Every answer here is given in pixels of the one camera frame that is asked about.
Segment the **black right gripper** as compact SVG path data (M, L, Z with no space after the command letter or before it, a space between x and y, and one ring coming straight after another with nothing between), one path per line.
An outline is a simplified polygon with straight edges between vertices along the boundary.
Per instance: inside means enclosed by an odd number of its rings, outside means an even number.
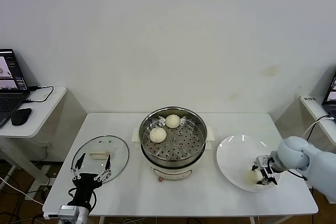
M251 168L252 171L255 171L257 169L259 169L259 167L255 164ZM275 178L274 173L271 168L264 167L262 169L262 175L264 179L259 180L257 182L257 185L278 184L277 179Z

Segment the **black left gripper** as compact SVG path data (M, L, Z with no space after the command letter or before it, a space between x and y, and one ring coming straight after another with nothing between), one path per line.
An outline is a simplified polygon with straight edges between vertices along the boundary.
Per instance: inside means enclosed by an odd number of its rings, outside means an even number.
M73 199L67 205L90 205L93 191L102 186L111 175L111 155L109 154L101 174L80 173L85 158L83 153L71 167L72 182L76 188Z

